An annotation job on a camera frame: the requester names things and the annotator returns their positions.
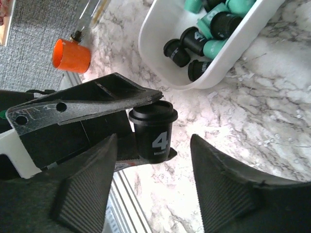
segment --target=number 4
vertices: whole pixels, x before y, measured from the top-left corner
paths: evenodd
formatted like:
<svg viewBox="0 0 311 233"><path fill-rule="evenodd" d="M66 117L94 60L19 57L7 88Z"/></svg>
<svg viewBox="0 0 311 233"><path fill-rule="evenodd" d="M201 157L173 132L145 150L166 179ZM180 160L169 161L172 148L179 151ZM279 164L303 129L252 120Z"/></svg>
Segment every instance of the number 4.
<svg viewBox="0 0 311 233"><path fill-rule="evenodd" d="M164 150L168 143L167 132L164 132L161 133L159 137L157 137L156 140L152 143L152 148L161 147L161 150Z"/></svg>

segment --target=black socket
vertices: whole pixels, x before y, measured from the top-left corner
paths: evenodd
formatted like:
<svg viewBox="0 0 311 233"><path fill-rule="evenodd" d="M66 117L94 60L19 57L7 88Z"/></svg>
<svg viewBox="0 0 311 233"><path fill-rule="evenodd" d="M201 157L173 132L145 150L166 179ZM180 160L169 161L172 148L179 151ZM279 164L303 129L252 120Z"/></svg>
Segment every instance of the black socket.
<svg viewBox="0 0 311 233"><path fill-rule="evenodd" d="M227 12L219 12L210 23L210 31L215 39L228 39L242 20L243 18L239 16Z"/></svg>
<svg viewBox="0 0 311 233"><path fill-rule="evenodd" d="M166 161L171 149L173 122L178 118L173 105L159 100L134 108L129 118L134 123L139 156L152 164Z"/></svg>
<svg viewBox="0 0 311 233"><path fill-rule="evenodd" d="M203 48L208 40L199 33L199 29L191 27L186 29L180 37L180 43L182 46L190 49L195 54L203 57Z"/></svg>
<svg viewBox="0 0 311 233"><path fill-rule="evenodd" d="M181 46L178 39L167 42L163 48L164 55L169 57L179 67L185 67L191 60L190 55Z"/></svg>
<svg viewBox="0 0 311 233"><path fill-rule="evenodd" d="M217 6L220 3L225 3L226 0L201 0L201 1L206 12L210 12L212 9L214 9L215 6Z"/></svg>
<svg viewBox="0 0 311 233"><path fill-rule="evenodd" d="M188 77L190 81L194 82L199 79L210 64L211 62L199 62L198 60L191 62L188 67Z"/></svg>

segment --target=white plastic part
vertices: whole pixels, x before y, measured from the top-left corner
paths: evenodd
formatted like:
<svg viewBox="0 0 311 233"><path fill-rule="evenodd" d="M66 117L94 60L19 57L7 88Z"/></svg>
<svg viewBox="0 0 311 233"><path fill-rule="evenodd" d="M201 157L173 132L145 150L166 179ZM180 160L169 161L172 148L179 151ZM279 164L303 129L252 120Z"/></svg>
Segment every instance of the white plastic part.
<svg viewBox="0 0 311 233"><path fill-rule="evenodd" d="M185 29L196 26L197 20L206 14L204 9L196 15L183 9L184 0L155 0L139 33L139 53L149 68L171 88L213 87L225 77L284 1L257 0L205 73L193 83L188 78L188 66L180 68L174 64L164 56L163 47L169 40L180 38ZM208 61L208 58L190 55L193 60Z"/></svg>
<svg viewBox="0 0 311 233"><path fill-rule="evenodd" d="M21 142L18 133L8 130L0 134L0 154L5 154L22 178L29 179L41 172Z"/></svg>

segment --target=black rubber pad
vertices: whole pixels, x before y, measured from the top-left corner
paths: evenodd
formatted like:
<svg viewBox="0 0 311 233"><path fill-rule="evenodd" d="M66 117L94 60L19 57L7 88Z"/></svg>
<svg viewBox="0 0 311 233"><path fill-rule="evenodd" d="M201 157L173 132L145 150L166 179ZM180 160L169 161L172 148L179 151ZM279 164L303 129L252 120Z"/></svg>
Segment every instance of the black rubber pad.
<svg viewBox="0 0 311 233"><path fill-rule="evenodd" d="M217 153L221 152L199 136L192 137L193 171L206 233L218 232L231 220L257 207L251 188L225 173L216 159Z"/></svg>
<svg viewBox="0 0 311 233"><path fill-rule="evenodd" d="M116 157L117 140L111 137L60 185L53 219L77 233L101 233Z"/></svg>

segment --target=green component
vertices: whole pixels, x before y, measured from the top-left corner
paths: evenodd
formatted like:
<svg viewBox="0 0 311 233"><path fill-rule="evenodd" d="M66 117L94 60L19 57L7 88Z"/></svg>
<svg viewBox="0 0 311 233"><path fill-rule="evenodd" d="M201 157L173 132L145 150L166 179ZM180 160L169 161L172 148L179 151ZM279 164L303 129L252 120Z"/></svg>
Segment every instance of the green component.
<svg viewBox="0 0 311 233"><path fill-rule="evenodd" d="M231 13L245 17L255 2L256 0L227 0L225 4Z"/></svg>
<svg viewBox="0 0 311 233"><path fill-rule="evenodd" d="M184 9L186 11L190 11L195 14L200 12L201 7L202 7L201 0L186 0L184 5Z"/></svg>
<svg viewBox="0 0 311 233"><path fill-rule="evenodd" d="M3 119L3 120L6 120L5 113L6 113L6 110L2 110L0 112L0 118Z"/></svg>
<svg viewBox="0 0 311 233"><path fill-rule="evenodd" d="M220 50L222 50L227 40L210 40L206 42L203 48L204 56L214 59Z"/></svg>
<svg viewBox="0 0 311 233"><path fill-rule="evenodd" d="M210 27L212 19L219 12L230 12L230 10L224 3L220 3L215 6L210 12L208 12L201 20Z"/></svg>
<svg viewBox="0 0 311 233"><path fill-rule="evenodd" d="M196 23L198 28L200 29L201 33L206 37L206 39L212 39L212 33L210 32L209 27L203 22L203 20L199 19Z"/></svg>

